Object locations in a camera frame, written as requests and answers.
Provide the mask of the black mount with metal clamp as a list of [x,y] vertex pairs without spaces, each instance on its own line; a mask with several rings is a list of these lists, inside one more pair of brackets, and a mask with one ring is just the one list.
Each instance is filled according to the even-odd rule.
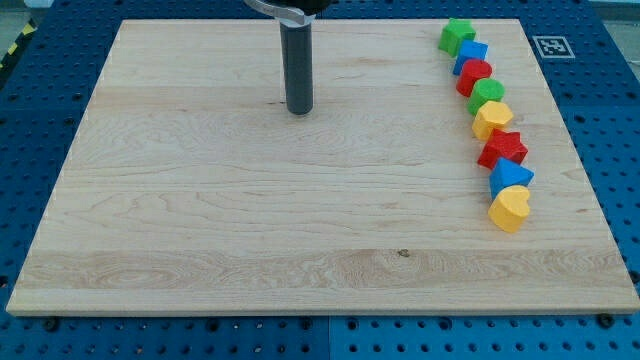
[[285,26],[306,26],[331,5],[331,0],[244,0],[244,3]]

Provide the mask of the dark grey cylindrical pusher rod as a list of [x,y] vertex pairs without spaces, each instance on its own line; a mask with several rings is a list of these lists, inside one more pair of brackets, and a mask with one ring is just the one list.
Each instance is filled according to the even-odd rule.
[[313,108],[312,27],[280,23],[286,106],[294,115]]

